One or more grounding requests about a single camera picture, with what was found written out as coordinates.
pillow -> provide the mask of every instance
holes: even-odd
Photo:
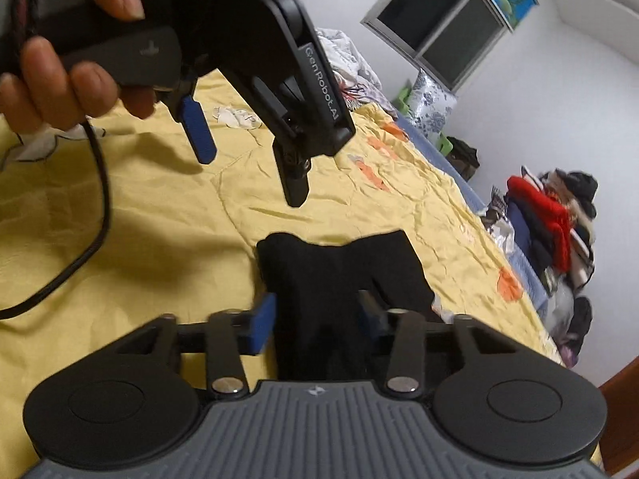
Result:
[[[408,120],[433,145],[457,104],[457,97],[421,70],[407,98]]]

green container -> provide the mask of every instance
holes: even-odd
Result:
[[[435,144],[437,151],[442,153],[444,156],[448,156],[448,154],[452,151],[452,144],[450,140],[446,138],[443,133],[440,133],[439,138],[437,139],[437,143]]]
[[[397,99],[395,99],[392,103],[393,106],[395,106],[397,110],[403,115],[408,114],[408,106],[406,105],[406,101],[407,101],[407,98],[410,96],[410,92],[411,92],[411,89],[409,87],[402,89]]]

black cloth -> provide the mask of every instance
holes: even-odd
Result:
[[[560,169],[555,169],[555,172],[560,179],[563,180],[566,188],[577,198],[579,205],[586,215],[591,220],[596,218],[597,209],[592,202],[595,199],[595,193],[597,192],[599,183],[595,180],[594,176],[581,171],[566,173]]]
[[[463,140],[456,139],[455,137],[447,137],[452,144],[452,150],[458,159],[470,164],[475,169],[479,168],[479,159],[477,158],[477,149],[469,146]]]
[[[522,212],[523,219],[528,225],[530,230],[531,240],[538,240],[545,249],[551,253],[555,253],[555,240],[552,233],[546,228],[544,222],[541,221],[535,209],[526,201],[520,198],[515,198],[512,195],[508,195],[508,201],[512,201],[517,208]]]
[[[582,224],[576,224],[574,226],[574,231],[581,238],[581,240],[586,244],[586,246],[592,253],[592,243],[590,243],[590,232],[588,232],[588,229],[584,227]]]
[[[309,244],[292,234],[258,243],[268,291],[277,294],[274,340],[280,380],[374,379],[372,343],[363,329],[360,290],[385,309],[432,310],[435,294],[404,231],[345,246]]]
[[[592,324],[592,305],[588,297],[577,297],[574,300],[573,320],[568,328],[568,336],[570,340],[566,345],[578,355],[583,346],[583,339],[590,331]]]
[[[546,271],[546,268],[549,268],[553,265],[553,255],[538,239],[533,239],[530,242],[528,258],[530,261],[530,266],[532,266],[532,269],[535,270],[537,277],[539,277],[541,282],[544,282],[544,272]]]

yellow bedsheet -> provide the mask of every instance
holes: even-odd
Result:
[[[516,298],[503,286],[508,263],[453,180],[410,143],[355,114],[356,137],[335,159],[313,160],[311,195],[291,209],[271,133],[231,129],[211,117],[216,106],[247,108],[242,98],[219,73],[200,82],[197,98],[219,149],[210,166],[197,163],[164,107],[147,121],[122,108],[95,121],[108,132],[101,146],[113,227],[105,246],[59,291],[0,323],[1,478],[17,477],[36,460],[22,405],[37,383],[161,313],[189,323],[250,308],[263,293],[254,247],[275,231],[343,244],[402,228],[445,308],[549,356],[556,351],[528,296]],[[2,126],[0,148],[14,142]],[[86,142],[61,140],[44,162],[9,164],[0,173],[0,306],[28,297],[75,258],[100,215]],[[245,366],[252,382],[266,377],[263,357],[246,358]]]

window frame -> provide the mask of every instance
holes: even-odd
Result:
[[[442,18],[441,22],[435,27],[433,32],[424,39],[417,50],[413,49],[413,47],[403,41],[395,32],[393,32],[379,19],[380,14],[384,11],[384,9],[386,9],[391,1],[392,0],[378,0],[362,20],[362,25],[376,34],[385,43],[389,44],[398,54],[408,60],[408,62],[410,62],[416,68],[420,68],[426,71],[443,88],[446,88],[451,92],[456,92],[464,84],[464,82],[475,71],[482,60],[484,60],[488,53],[490,53],[495,44],[504,36],[506,31],[512,32],[512,26],[506,19],[506,16],[499,8],[499,6],[494,2],[494,0],[483,0],[486,4],[486,7],[492,12],[497,22],[501,26],[493,34],[490,40],[484,45],[483,49],[481,49],[480,52],[478,52],[477,55],[474,57],[474,59],[466,66],[466,69],[456,81],[445,81],[445,79],[437,72],[437,70],[433,68],[430,63],[422,58],[422,55],[445,30],[446,26],[450,22],[452,22],[457,14],[459,14],[459,11],[464,7],[466,3],[468,3],[469,0],[458,0],[455,6],[453,6],[453,8]]]

